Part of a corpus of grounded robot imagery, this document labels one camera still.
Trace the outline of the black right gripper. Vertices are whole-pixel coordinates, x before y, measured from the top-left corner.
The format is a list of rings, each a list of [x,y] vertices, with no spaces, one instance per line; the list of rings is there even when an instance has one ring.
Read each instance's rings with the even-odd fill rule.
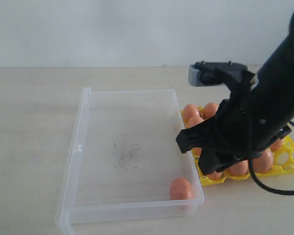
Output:
[[[257,158],[286,137],[291,112],[285,111],[286,85],[238,83],[212,117],[176,137],[181,153],[202,148],[198,167],[203,175],[222,172],[238,161]]]

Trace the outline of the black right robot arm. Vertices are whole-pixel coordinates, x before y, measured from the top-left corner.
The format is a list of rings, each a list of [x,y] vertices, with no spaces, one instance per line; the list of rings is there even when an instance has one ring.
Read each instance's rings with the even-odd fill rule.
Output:
[[[183,129],[176,137],[182,153],[199,147],[198,166],[204,175],[241,161],[258,158],[278,138],[290,133],[294,118],[294,12],[289,32],[256,72],[241,70],[240,80],[220,68],[201,63],[201,76],[212,74],[230,90],[216,114]]]

